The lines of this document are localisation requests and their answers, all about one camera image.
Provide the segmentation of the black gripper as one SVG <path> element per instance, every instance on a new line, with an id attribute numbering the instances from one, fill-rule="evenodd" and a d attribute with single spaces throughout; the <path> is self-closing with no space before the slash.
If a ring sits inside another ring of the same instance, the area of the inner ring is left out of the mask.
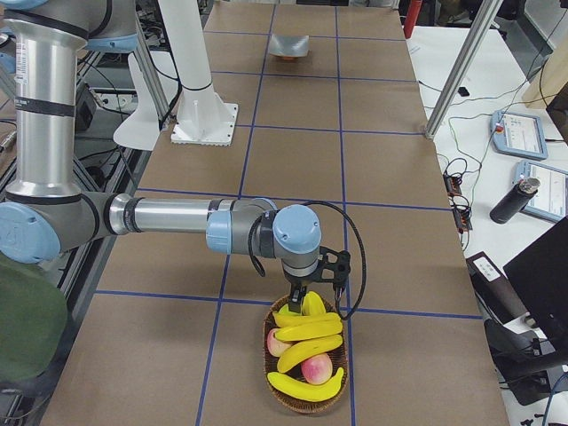
<path id="1" fill-rule="evenodd" d="M 304 303 L 308 292 L 307 287 L 316 280 L 317 273 L 313 271 L 303 276 L 296 276 L 291 272 L 284 271 L 284 276 L 290 283 L 288 308 L 291 312 L 300 314 L 301 311 L 304 311 Z"/>

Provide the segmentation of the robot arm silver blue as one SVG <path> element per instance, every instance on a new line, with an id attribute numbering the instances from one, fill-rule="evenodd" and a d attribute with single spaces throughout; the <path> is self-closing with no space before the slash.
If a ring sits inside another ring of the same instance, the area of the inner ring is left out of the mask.
<path id="1" fill-rule="evenodd" d="M 131 1 L 6 1 L 16 38 L 17 174 L 1 206 L 1 250 L 35 264 L 88 241 L 127 233 L 202 233 L 210 249 L 257 263 L 278 258 L 299 312 L 322 277 L 320 221 L 303 205 L 134 198 L 83 192 L 73 177 L 77 54 L 133 51 Z"/>

